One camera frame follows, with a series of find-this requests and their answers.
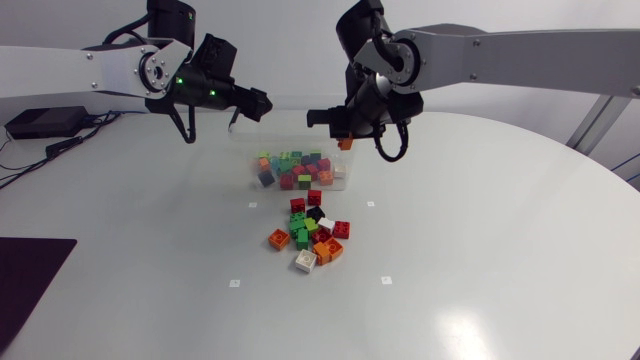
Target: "transparent container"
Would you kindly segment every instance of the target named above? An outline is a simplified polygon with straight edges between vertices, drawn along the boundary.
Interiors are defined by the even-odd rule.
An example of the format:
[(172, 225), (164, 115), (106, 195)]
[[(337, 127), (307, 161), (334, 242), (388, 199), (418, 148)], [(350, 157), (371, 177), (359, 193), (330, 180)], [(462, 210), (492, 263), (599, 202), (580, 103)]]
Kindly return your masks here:
[(273, 111), (260, 123), (240, 117), (229, 127), (229, 138), (241, 146), (247, 178), (256, 190), (346, 189), (355, 143), (351, 150), (340, 150), (337, 140), (329, 138), (328, 126), (306, 126), (306, 114)]

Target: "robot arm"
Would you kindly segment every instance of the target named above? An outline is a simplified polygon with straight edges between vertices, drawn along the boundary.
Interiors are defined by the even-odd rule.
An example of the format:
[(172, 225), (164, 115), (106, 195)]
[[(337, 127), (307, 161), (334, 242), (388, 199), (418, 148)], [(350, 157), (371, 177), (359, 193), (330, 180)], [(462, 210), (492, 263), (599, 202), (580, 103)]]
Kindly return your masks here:
[[(361, 0), (336, 31), (349, 58), (344, 106), (311, 110), (308, 126), (328, 124), (338, 139), (369, 138), (387, 161), (408, 147), (408, 125), (422, 112), (419, 92), (475, 82), (640, 96), (640, 30), (575, 30), (486, 33), (443, 24), (392, 33), (380, 0)], [(395, 124), (397, 156), (380, 144)]]
[[(154, 113), (169, 115), (187, 143), (196, 139), (195, 108), (224, 110), (260, 121), (272, 109), (265, 92), (235, 85), (236, 48), (207, 34), (193, 54), (195, 10), (176, 0), (148, 0), (147, 14), (84, 50), (0, 46), (4, 85), (0, 97), (97, 91), (145, 99)], [(149, 23), (149, 38), (134, 30)], [(112, 44), (133, 35), (134, 43)], [(175, 109), (189, 107), (189, 129)]]

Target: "black cable cord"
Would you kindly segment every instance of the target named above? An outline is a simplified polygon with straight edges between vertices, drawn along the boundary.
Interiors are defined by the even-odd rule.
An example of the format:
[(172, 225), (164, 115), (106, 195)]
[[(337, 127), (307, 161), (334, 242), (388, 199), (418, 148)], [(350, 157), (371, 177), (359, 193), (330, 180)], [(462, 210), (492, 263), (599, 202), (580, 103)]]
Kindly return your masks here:
[(375, 45), (376, 51), (384, 61), (388, 62), (396, 71), (401, 71), (404, 63), (399, 56), (392, 54), (384, 41), (382, 41), (383, 33), (380, 22), (380, 13), (374, 11), (371, 17), (371, 39), (373, 40), (373, 45)]
[(388, 162), (396, 162), (402, 159), (402, 157), (407, 153), (407, 149), (409, 148), (409, 128), (407, 127), (407, 123), (404, 121), (400, 122), (397, 124), (397, 127), (398, 134), (400, 135), (401, 145), (398, 155), (392, 157), (389, 156), (382, 148), (382, 142), (380, 141), (380, 138), (382, 137), (380, 134), (380, 124), (376, 124), (373, 126), (373, 141), (375, 141), (376, 143), (376, 149), (378, 150), (380, 156), (382, 156), (382, 158)]
[(107, 35), (107, 37), (104, 39), (102, 44), (111, 44), (111, 43), (113, 43), (113, 41), (115, 39), (117, 39), (120, 35), (132, 32), (133, 30), (135, 30), (135, 29), (139, 28), (140, 26), (142, 26), (142, 25), (146, 24), (147, 22), (149, 22), (150, 18), (151, 18), (151, 16), (149, 15), (149, 13), (147, 13), (145, 16), (143, 16), (140, 19), (132, 22), (131, 24), (125, 25), (125, 26), (121, 27), (120, 29), (112, 31), (109, 35)]

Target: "white wall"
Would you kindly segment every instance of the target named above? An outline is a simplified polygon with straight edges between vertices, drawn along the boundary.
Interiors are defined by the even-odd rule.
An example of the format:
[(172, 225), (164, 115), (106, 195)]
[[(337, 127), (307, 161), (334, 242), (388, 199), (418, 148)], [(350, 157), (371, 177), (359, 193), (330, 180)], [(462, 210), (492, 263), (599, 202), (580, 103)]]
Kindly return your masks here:
[[(347, 61), (334, 28), (355, 1), (187, 0), (198, 14), (196, 43), (205, 32), (230, 41), (239, 49), (233, 71), (237, 83), (266, 90), (278, 108), (298, 109), (342, 101)], [(640, 28), (640, 2), (635, 0), (383, 3), (387, 22), (396, 31), (445, 22), (490, 32)], [(144, 14), (145, 5), (145, 0), (5, 0), (0, 2), (0, 44), (60, 48), (96, 45), (111, 30)], [(569, 138), (596, 99), (590, 94), (473, 84), (425, 92), (423, 97), (426, 110), (492, 118), (561, 142)], [(640, 152), (640, 142), (634, 136), (640, 134), (640, 107), (636, 102), (593, 154), (605, 166)], [(75, 104), (83, 104), (91, 112), (144, 109), (140, 100), (100, 94), (1, 99), (0, 123), (25, 108)], [(640, 161), (628, 171), (633, 170), (640, 171)]]

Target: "toy block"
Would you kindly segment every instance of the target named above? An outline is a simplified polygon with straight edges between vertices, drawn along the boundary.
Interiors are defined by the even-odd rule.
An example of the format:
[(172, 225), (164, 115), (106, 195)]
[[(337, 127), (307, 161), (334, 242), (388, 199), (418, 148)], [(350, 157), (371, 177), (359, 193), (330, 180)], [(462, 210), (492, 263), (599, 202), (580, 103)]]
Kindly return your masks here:
[(318, 220), (318, 226), (320, 226), (323, 229), (326, 229), (329, 232), (329, 234), (333, 234), (333, 229), (336, 226), (336, 222), (331, 221), (327, 218), (321, 218), (320, 220)]
[(320, 171), (331, 171), (331, 160), (329, 158), (318, 160), (317, 165)]
[(304, 219), (304, 226), (307, 228), (310, 234), (313, 234), (316, 231), (318, 231), (318, 224), (316, 224), (316, 221), (313, 220), (312, 218)]
[(336, 165), (333, 167), (333, 178), (334, 179), (344, 179), (347, 177), (347, 166), (346, 165)]
[(313, 164), (307, 165), (306, 168), (307, 168), (307, 173), (311, 175), (311, 181), (318, 180), (318, 168)]
[(291, 174), (280, 175), (280, 189), (293, 190), (293, 175)]
[(322, 153), (320, 150), (311, 150), (309, 153), (309, 159), (311, 160), (311, 163), (318, 162), (318, 160), (322, 159)]
[(300, 270), (306, 271), (308, 273), (313, 270), (313, 267), (316, 265), (316, 259), (318, 255), (312, 253), (308, 250), (300, 251), (298, 254), (298, 258), (296, 259), (296, 267)]
[(324, 217), (324, 211), (319, 206), (313, 207), (307, 210), (307, 217), (313, 219), (315, 222)]
[(342, 254), (342, 251), (344, 250), (344, 248), (342, 247), (342, 245), (340, 245), (338, 240), (334, 238), (331, 238), (325, 241), (324, 244), (327, 246), (327, 248), (329, 249), (329, 252), (331, 253), (331, 261), (337, 259), (338, 256), (340, 256)]
[(333, 175), (331, 175), (331, 171), (319, 171), (318, 180), (320, 180), (320, 185), (322, 186), (333, 185)]
[(280, 158), (280, 172), (282, 174), (291, 171), (291, 160), (290, 159), (282, 159)]
[(291, 204), (291, 213), (304, 212), (304, 198), (292, 199), (289, 201)]
[(305, 213), (295, 213), (295, 214), (291, 214), (291, 216), (289, 216), (289, 222), (294, 222), (294, 221), (304, 221), (304, 219), (306, 219), (307, 217), (305, 216)]
[(302, 166), (302, 165), (296, 165), (296, 166), (293, 167), (293, 170), (291, 170), (291, 172), (297, 178), (300, 175), (306, 175), (307, 174), (307, 169), (305, 169), (304, 166)]
[(277, 229), (273, 234), (271, 234), (271, 236), (269, 236), (269, 244), (278, 249), (278, 251), (284, 249), (284, 247), (289, 243), (289, 240), (291, 240), (289, 234), (280, 229)]
[(307, 192), (307, 203), (311, 205), (322, 205), (322, 191), (309, 190)]
[(295, 239), (298, 235), (298, 230), (304, 229), (305, 224), (303, 220), (293, 221), (289, 223), (289, 234)]
[(313, 241), (314, 244), (319, 242), (325, 242), (332, 238), (333, 237), (331, 236), (331, 233), (325, 228), (320, 228), (318, 229), (318, 231), (314, 232), (311, 235), (311, 241)]
[(338, 140), (338, 147), (342, 151), (351, 150), (351, 146), (353, 145), (353, 137), (349, 137), (347, 139)]
[(311, 189), (311, 175), (298, 175), (298, 188), (300, 190)]
[(333, 229), (333, 237), (338, 239), (348, 239), (351, 224), (347, 221), (336, 221), (336, 227)]
[(307, 229), (300, 229), (296, 233), (296, 249), (309, 249), (309, 231)]
[(267, 187), (276, 182), (276, 179), (273, 177), (271, 171), (261, 172), (260, 174), (258, 174), (258, 179), (264, 187)]
[(258, 166), (260, 166), (260, 171), (262, 172), (271, 170), (271, 164), (267, 158), (260, 158), (260, 160), (258, 160)]
[(313, 245), (313, 253), (318, 256), (316, 258), (318, 265), (324, 265), (331, 261), (331, 251), (323, 242)]

